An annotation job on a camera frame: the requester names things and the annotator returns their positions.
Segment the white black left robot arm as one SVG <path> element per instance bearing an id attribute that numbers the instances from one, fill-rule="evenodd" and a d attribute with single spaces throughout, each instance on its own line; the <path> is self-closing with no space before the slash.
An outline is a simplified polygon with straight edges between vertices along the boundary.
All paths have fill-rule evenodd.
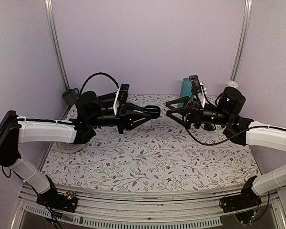
<path id="1" fill-rule="evenodd" d="M 75 102 L 77 117 L 69 120 L 30 119 L 8 111 L 0 123 L 0 166 L 27 182 L 51 207 L 59 206 L 61 196 L 51 179 L 21 156 L 18 145 L 28 142 L 84 145 L 96 135 L 97 127 L 115 126 L 122 134 L 160 116 L 158 106 L 140 107 L 127 102 L 127 97 L 124 89 L 103 96 L 87 91 Z"/>

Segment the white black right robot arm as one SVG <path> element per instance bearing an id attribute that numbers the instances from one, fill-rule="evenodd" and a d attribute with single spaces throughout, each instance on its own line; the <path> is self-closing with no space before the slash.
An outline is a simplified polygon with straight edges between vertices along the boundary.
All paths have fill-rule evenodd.
<path id="1" fill-rule="evenodd" d="M 216 104 L 202 105 L 196 95 L 202 89 L 192 90 L 192 96 L 166 102 L 166 115 L 188 131 L 192 126 L 201 124 L 220 125 L 224 128 L 226 141 L 238 145 L 263 146 L 286 152 L 286 129 L 266 125 L 239 115 L 245 97 L 234 87 L 228 86 L 219 95 Z M 241 208 L 247 208 L 260 196 L 273 189 L 286 186 L 286 164 L 264 175 L 250 178 L 237 198 Z"/>

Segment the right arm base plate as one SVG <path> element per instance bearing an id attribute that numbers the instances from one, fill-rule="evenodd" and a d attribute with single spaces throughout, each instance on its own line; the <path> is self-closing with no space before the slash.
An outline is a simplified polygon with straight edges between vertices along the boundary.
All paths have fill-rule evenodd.
<path id="1" fill-rule="evenodd" d="M 243 210 L 258 206 L 262 203 L 260 197 L 251 197 L 247 194 L 239 194 L 234 196 L 224 196 L 219 201 L 219 206 L 224 213 Z"/>

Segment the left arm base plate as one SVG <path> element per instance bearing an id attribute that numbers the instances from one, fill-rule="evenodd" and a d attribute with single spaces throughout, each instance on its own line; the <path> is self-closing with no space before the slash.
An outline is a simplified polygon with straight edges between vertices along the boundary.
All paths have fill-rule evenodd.
<path id="1" fill-rule="evenodd" d="M 77 193 L 71 191 L 59 194 L 57 190 L 48 190 L 44 194 L 38 195 L 36 203 L 48 208 L 74 213 L 79 200 L 76 196 Z"/>

